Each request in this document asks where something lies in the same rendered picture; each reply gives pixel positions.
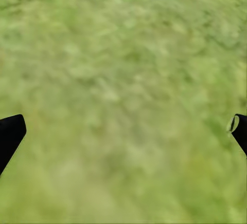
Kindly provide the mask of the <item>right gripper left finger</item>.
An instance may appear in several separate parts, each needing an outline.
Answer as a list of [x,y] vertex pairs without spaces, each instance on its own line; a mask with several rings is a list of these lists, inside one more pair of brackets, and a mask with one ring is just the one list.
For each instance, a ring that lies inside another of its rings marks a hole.
[[23,115],[0,120],[0,175],[26,134]]

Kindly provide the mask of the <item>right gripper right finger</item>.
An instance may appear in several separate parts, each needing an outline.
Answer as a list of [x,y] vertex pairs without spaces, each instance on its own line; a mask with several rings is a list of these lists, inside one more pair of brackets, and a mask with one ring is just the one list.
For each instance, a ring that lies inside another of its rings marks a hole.
[[227,124],[227,132],[232,133],[247,155],[247,116],[236,114]]

